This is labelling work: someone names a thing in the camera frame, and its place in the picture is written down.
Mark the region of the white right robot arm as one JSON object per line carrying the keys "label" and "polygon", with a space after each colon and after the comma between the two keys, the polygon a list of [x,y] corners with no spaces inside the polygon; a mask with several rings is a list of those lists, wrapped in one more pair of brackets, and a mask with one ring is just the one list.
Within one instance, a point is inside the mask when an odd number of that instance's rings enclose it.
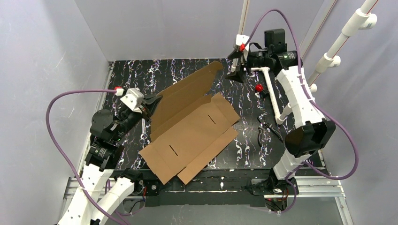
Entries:
{"label": "white right robot arm", "polygon": [[[277,124],[282,124],[289,114],[293,115],[295,128],[285,136],[284,154],[270,173],[274,181],[291,179],[299,165],[325,147],[336,125],[311,103],[314,98],[304,77],[301,58],[297,51],[287,50],[283,29],[265,31],[265,47],[255,44],[257,52],[250,51],[250,45],[248,36],[236,36],[234,50],[228,56],[234,60],[234,71],[226,78],[244,83],[246,73],[261,71]],[[275,75],[289,101],[283,111],[279,110],[270,74]]]}

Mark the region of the brown cardboard box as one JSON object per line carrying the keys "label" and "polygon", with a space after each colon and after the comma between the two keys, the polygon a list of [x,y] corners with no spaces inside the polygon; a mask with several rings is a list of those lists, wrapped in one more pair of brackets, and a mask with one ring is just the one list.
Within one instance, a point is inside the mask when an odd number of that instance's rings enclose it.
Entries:
{"label": "brown cardboard box", "polygon": [[151,121],[151,142],[140,151],[161,183],[189,183],[236,136],[240,120],[221,93],[211,95],[222,63],[211,62],[163,90]]}

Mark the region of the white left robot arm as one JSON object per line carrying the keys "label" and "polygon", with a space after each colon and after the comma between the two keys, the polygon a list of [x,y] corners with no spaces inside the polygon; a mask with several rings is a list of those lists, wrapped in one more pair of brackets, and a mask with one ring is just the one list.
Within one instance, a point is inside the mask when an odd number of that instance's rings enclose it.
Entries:
{"label": "white left robot arm", "polygon": [[150,121],[162,95],[125,94],[118,115],[110,110],[98,110],[92,117],[90,149],[84,160],[83,172],[77,177],[80,185],[59,220],[60,225],[103,225],[124,199],[132,194],[142,180],[142,173],[126,169],[116,177],[116,183],[103,197],[103,188],[124,151],[121,139],[142,119]]}

